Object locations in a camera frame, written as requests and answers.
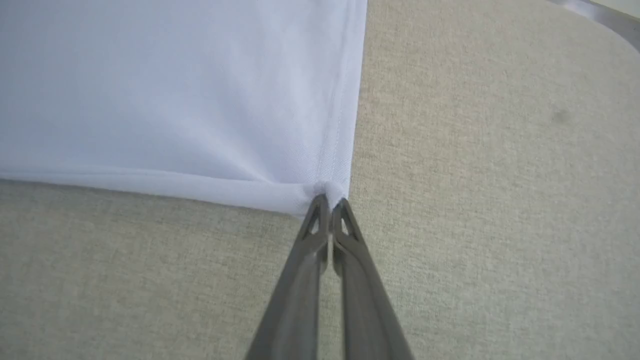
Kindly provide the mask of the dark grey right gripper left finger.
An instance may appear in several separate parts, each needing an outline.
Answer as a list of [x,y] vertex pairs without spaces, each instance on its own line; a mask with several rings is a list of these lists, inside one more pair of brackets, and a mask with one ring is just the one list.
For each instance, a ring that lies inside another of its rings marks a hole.
[[329,235],[329,201],[319,194],[295,237],[247,360],[317,359],[320,279],[327,266]]

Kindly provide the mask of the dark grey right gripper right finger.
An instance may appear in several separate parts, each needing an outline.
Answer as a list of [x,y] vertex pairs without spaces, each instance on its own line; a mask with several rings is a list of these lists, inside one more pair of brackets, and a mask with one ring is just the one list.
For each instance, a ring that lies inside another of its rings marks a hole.
[[333,268],[341,280],[345,360],[413,360],[370,250],[347,199],[331,214]]

